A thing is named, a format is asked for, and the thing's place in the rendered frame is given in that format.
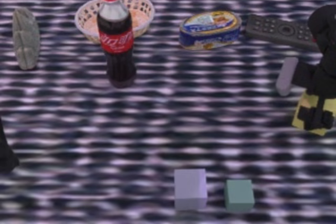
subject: tablecloth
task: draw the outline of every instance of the tablecloth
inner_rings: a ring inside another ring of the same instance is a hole
[[[291,127],[303,90],[275,91],[284,57],[321,55],[244,35],[206,52],[178,45],[179,24],[199,12],[304,22],[331,0],[153,0],[151,29],[135,41],[138,79],[125,90],[110,86],[99,46],[75,28],[85,1],[0,1],[0,113],[21,161],[0,178],[1,224],[336,222],[336,132]],[[40,25],[35,71],[19,70],[13,53],[12,13],[23,6]],[[206,209],[175,212],[177,168],[206,168]],[[252,212],[226,212],[230,178],[253,181]]]

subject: basket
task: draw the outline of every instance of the basket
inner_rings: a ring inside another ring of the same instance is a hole
[[[91,0],[83,4],[75,15],[75,24],[85,37],[95,43],[100,44],[97,13],[102,0]],[[155,14],[154,6],[149,0],[121,0],[130,12],[136,12],[141,16],[138,25],[133,27],[133,35],[135,38],[143,35],[149,28]]]

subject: tin can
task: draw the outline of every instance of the tin can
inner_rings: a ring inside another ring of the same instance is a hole
[[[241,24],[238,15],[225,10],[200,13],[182,22],[179,42],[190,50],[222,47],[238,39]]]

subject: green block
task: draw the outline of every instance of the green block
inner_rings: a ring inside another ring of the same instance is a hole
[[[249,212],[255,204],[250,179],[228,179],[224,192],[225,206],[229,212]]]

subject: black figurine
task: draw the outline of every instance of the black figurine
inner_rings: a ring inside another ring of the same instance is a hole
[[[326,5],[315,10],[308,19],[308,27],[317,43],[322,59],[311,65],[297,58],[286,58],[277,80],[281,95],[288,95],[291,84],[306,88],[308,95],[318,96],[316,107],[299,108],[297,118],[308,131],[331,129],[334,116],[323,110],[326,99],[336,99],[336,5]]]
[[[8,145],[0,118],[0,173],[10,173],[19,165],[19,159]]]

